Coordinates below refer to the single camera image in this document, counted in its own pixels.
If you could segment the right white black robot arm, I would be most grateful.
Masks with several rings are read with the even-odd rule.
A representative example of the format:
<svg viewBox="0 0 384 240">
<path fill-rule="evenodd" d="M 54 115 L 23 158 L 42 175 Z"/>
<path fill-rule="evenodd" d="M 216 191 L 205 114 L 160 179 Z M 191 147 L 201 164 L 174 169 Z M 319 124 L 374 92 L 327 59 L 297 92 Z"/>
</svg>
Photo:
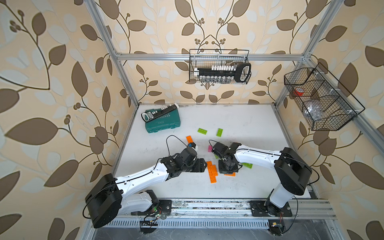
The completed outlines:
<svg viewBox="0 0 384 240">
<path fill-rule="evenodd" d="M 265 201 L 251 201 L 254 217 L 291 217 L 289 201 L 305 193 L 312 168 L 291 148 L 268 151 L 247 147 L 240 143 L 226 146 L 215 142 L 212 152 L 219 158 L 221 174 L 237 173 L 244 164 L 252 164 L 275 171 L 280 182 Z"/>
</svg>

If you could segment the black bit holder on case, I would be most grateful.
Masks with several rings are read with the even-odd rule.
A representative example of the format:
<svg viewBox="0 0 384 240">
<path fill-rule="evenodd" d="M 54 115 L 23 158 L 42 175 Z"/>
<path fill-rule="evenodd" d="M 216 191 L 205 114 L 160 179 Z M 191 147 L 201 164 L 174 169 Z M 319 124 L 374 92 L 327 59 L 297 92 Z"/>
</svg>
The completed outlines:
<svg viewBox="0 0 384 240">
<path fill-rule="evenodd" d="M 178 104 L 169 105 L 157 110 L 147 110 L 141 114 L 145 123 L 151 122 L 179 108 Z"/>
</svg>

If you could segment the green lego brick lower right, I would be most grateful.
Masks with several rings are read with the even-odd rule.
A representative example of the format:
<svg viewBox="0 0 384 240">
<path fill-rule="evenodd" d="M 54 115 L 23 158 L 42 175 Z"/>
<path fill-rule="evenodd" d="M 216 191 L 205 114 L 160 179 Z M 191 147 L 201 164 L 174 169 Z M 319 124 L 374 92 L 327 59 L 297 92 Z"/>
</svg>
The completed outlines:
<svg viewBox="0 0 384 240">
<path fill-rule="evenodd" d="M 253 165 L 249 163 L 242 163 L 242 165 L 246 168 L 252 169 Z"/>
</svg>

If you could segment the black socket set in basket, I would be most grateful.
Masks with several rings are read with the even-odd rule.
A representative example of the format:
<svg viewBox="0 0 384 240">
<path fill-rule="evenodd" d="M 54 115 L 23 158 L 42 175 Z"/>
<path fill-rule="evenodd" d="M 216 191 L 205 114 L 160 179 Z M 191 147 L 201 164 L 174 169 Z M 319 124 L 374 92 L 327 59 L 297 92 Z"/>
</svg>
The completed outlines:
<svg viewBox="0 0 384 240">
<path fill-rule="evenodd" d="M 250 63 L 194 68 L 192 77 L 202 83 L 241 84 L 248 83 L 252 76 Z"/>
</svg>

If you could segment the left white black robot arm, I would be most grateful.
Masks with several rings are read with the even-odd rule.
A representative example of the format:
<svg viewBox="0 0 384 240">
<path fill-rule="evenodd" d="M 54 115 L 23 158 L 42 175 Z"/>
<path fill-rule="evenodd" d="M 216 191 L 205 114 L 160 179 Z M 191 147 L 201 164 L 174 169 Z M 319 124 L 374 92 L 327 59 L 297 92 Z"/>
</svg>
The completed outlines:
<svg viewBox="0 0 384 240">
<path fill-rule="evenodd" d="M 154 166 L 140 172 L 120 177 L 106 174 L 85 198 L 88 218 L 98 229 L 119 214 L 141 212 L 150 215 L 160 203 L 150 186 L 179 177 L 181 173 L 203 173 L 207 166 L 194 148 L 187 147 L 181 153 L 158 159 Z"/>
</svg>

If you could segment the green lego brick far right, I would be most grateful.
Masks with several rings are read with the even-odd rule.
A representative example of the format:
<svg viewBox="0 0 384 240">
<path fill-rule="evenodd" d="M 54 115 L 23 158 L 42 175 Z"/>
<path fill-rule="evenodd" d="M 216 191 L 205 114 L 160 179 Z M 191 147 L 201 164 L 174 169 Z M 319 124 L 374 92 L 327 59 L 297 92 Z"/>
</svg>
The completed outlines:
<svg viewBox="0 0 384 240">
<path fill-rule="evenodd" d="M 217 137 L 221 137 L 222 134 L 223 134 L 223 129 L 220 129 L 220 128 L 219 128 L 218 131 L 217 131 L 216 136 L 217 136 Z"/>
</svg>

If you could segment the green lego brick far left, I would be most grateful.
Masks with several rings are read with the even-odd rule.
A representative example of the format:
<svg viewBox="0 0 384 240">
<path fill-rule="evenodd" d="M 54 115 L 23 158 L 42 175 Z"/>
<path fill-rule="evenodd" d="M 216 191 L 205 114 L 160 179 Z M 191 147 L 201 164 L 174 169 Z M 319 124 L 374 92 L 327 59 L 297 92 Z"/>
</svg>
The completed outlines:
<svg viewBox="0 0 384 240">
<path fill-rule="evenodd" d="M 198 133 L 200 133 L 200 134 L 206 135 L 207 132 L 208 132 L 207 130 L 204 130 L 204 129 L 201 129 L 201 128 L 198 129 Z"/>
</svg>

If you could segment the clear plastic bag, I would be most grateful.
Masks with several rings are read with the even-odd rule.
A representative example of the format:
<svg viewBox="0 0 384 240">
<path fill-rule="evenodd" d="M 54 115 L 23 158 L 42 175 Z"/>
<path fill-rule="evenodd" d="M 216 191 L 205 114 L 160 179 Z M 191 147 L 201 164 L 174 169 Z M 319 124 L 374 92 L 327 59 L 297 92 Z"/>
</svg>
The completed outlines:
<svg viewBox="0 0 384 240">
<path fill-rule="evenodd" d="M 320 100 L 308 100 L 304 102 L 304 117 L 310 121 L 320 121 L 326 118 Z"/>
</svg>

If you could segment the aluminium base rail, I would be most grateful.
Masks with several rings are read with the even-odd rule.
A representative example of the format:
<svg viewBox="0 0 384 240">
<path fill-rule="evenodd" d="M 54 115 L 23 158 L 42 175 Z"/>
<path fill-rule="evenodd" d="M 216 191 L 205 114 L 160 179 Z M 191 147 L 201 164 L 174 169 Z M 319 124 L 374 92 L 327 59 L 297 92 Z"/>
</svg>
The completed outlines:
<svg viewBox="0 0 384 240">
<path fill-rule="evenodd" d="M 97 223 L 101 227 L 153 229 L 269 229 L 273 225 L 288 229 L 299 220 L 336 220 L 327 200 L 293 199 L 276 216 L 266 213 L 262 199 L 161 199 L 148 216 L 120 214 Z"/>
</svg>

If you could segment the green tool case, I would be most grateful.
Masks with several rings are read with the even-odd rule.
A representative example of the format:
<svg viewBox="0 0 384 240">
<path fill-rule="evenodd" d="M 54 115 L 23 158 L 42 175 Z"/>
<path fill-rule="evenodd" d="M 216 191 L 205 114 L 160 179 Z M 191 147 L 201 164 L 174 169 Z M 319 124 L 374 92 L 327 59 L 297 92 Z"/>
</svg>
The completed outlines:
<svg viewBox="0 0 384 240">
<path fill-rule="evenodd" d="M 148 133 L 156 133 L 162 130 L 174 129 L 181 126 L 181 120 L 178 110 L 156 118 L 148 123 L 145 123 L 145 128 Z"/>
</svg>

